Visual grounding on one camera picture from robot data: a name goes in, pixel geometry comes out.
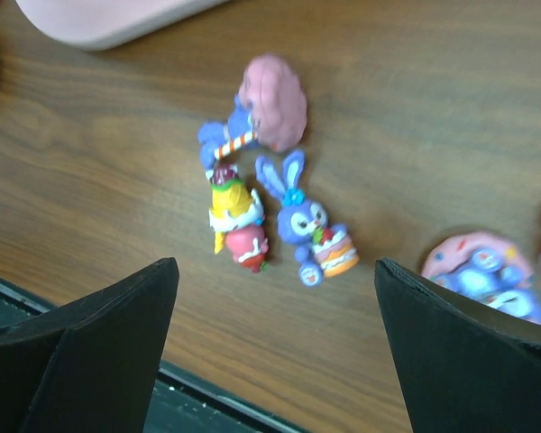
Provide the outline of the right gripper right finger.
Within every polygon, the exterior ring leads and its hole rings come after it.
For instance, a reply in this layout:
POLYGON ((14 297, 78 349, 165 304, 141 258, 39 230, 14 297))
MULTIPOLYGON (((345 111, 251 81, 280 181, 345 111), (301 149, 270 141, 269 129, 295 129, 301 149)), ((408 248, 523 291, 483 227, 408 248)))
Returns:
POLYGON ((541 325, 388 258, 374 286, 414 431, 541 432, 541 325))

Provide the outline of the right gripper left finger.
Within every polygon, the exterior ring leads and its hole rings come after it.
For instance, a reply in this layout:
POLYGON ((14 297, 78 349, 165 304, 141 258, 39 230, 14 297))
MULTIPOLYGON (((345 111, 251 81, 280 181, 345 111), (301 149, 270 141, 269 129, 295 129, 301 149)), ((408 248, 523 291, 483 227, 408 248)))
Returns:
POLYGON ((158 260, 0 328, 0 432, 141 432, 177 296, 158 260))

